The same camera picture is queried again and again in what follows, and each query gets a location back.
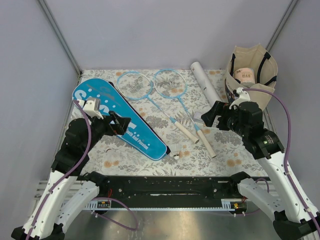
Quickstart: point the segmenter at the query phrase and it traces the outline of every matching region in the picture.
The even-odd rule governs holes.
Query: floral tablecloth
[[[92,78],[101,78],[116,83],[118,76],[129,70],[85,70],[81,83]],[[158,71],[136,70],[150,79]],[[209,102],[204,96],[191,70],[178,70],[188,84],[183,102],[189,111],[205,113],[210,109]],[[222,100],[227,100],[224,90],[224,70],[206,70]],[[160,104],[165,112],[177,119],[194,135],[195,128],[188,118],[178,100],[161,97],[153,90],[150,97]],[[115,136],[104,136],[102,140],[90,151],[90,161],[83,168],[82,173],[96,171],[104,175],[129,175],[129,176],[230,176],[237,172],[245,171],[251,176],[266,176],[263,168],[253,159],[242,145],[241,138],[231,131],[220,131],[217,128],[205,127],[198,123],[209,143],[217,153],[211,159],[199,141],[193,144],[169,119],[146,99],[134,101],[130,104],[145,119],[162,140],[170,147],[179,144],[180,159],[175,160],[171,155],[162,160],[152,161],[142,153],[126,144]],[[70,121],[81,118],[82,115],[73,107]]]

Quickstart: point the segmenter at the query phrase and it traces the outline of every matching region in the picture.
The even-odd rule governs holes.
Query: robotic arm
[[[79,104],[91,121],[89,151],[104,135],[125,134],[131,118],[120,117],[114,111],[109,111],[109,115],[102,116],[99,113],[100,100],[97,98],[91,97],[86,101],[81,100]],[[78,164],[87,148],[88,137],[88,127],[85,119],[78,118],[70,122],[61,149],[55,155],[51,166],[52,171],[44,194],[29,220],[23,226],[13,230],[12,238],[16,240],[63,240],[68,227],[84,206],[99,194],[105,195],[107,193],[107,177],[92,172],[86,176],[82,188],[62,207],[68,190],[89,161],[88,155],[68,177],[61,180],[52,189],[52,186],[58,180]]]
[[[283,240],[297,240],[316,231],[310,215],[320,223],[320,213],[309,200],[298,182],[291,166],[285,169],[285,151],[278,136],[264,128],[263,112],[249,94],[237,89],[239,98],[232,104],[216,101],[211,110],[201,116],[207,127],[212,127],[217,116],[217,128],[233,131],[242,137],[243,145],[270,177],[280,196],[276,199],[262,190],[244,172],[231,177],[231,185],[244,197],[255,203],[273,222],[273,227]],[[306,209],[290,183],[290,175],[298,192],[308,205]]]

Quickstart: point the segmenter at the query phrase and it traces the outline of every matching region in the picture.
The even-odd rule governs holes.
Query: bag handle
[[[257,78],[257,79],[256,79],[256,83],[257,83],[257,84],[260,83],[260,75],[261,75],[262,67],[264,66],[265,61],[266,61],[267,59],[269,60],[270,58],[271,58],[271,55],[270,55],[268,52],[266,52],[266,53],[264,54],[264,57],[263,57],[261,63],[260,63],[260,66],[259,66],[259,68],[258,68],[258,72],[257,72],[257,75],[256,75],[256,78]],[[232,59],[231,59],[231,69],[230,69],[230,75],[231,75],[231,77],[234,76],[235,59],[236,59],[236,55],[233,53],[233,54],[232,54]],[[277,75],[274,76],[274,77],[272,77],[272,78],[271,78],[268,82],[266,82],[264,85],[265,85],[265,86],[268,86],[268,85],[271,84],[272,82],[276,82],[276,81],[277,81]]]
[[[260,66],[258,68],[258,72],[256,74],[256,83],[259,84],[260,83],[260,75],[261,75],[261,70],[262,67],[264,66],[265,61],[271,58],[271,55],[268,52],[265,52],[264,57],[260,63]],[[268,82],[266,82],[264,85],[268,86],[270,83],[277,81],[277,76],[274,76],[273,78],[271,78]]]
[[[231,75],[231,77],[234,77],[235,59],[236,59],[236,55],[235,55],[234,53],[232,53],[231,69],[230,69],[230,75]]]

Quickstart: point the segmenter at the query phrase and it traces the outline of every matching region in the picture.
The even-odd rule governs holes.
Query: badminton racket
[[[149,95],[153,90],[153,83],[149,78],[138,71],[127,71],[116,81],[119,92],[130,100],[148,99],[152,102],[161,112],[163,112],[171,122],[180,129],[193,143],[199,142],[199,139],[189,132],[184,126],[175,120],[172,116],[168,115],[164,110],[156,104]]]
[[[181,103],[183,109],[187,113],[188,117],[191,119],[196,133],[202,140],[205,148],[207,149],[211,158],[217,156],[213,148],[210,146],[210,143],[206,139],[204,133],[201,129],[196,125],[188,109],[186,108],[185,104],[183,103],[181,96],[186,93],[187,91],[187,82],[185,78],[173,69],[162,69],[159,70],[153,77],[153,85],[155,90],[164,98],[167,99],[178,99]]]

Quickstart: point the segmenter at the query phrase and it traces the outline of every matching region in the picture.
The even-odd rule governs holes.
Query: white tube
[[[206,72],[204,71],[200,63],[196,61],[191,64],[190,68],[195,76],[195,79],[199,83],[204,95],[208,99],[210,106],[212,107],[216,101],[221,101],[216,89],[210,82]]]

